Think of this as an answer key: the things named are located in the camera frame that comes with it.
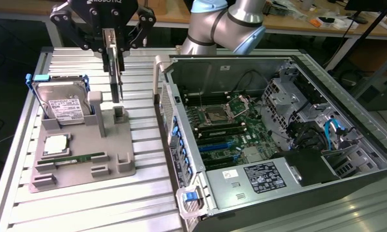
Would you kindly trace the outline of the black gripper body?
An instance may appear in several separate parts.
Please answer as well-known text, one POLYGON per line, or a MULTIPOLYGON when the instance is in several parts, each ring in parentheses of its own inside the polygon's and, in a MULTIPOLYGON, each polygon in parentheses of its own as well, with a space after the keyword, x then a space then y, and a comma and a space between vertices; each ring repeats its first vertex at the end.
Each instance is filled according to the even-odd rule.
POLYGON ((92 51, 105 51, 104 29, 114 30, 118 48, 129 49, 129 37, 124 29, 138 8, 136 0, 70 0, 69 6, 92 27, 93 38, 89 41, 92 51))

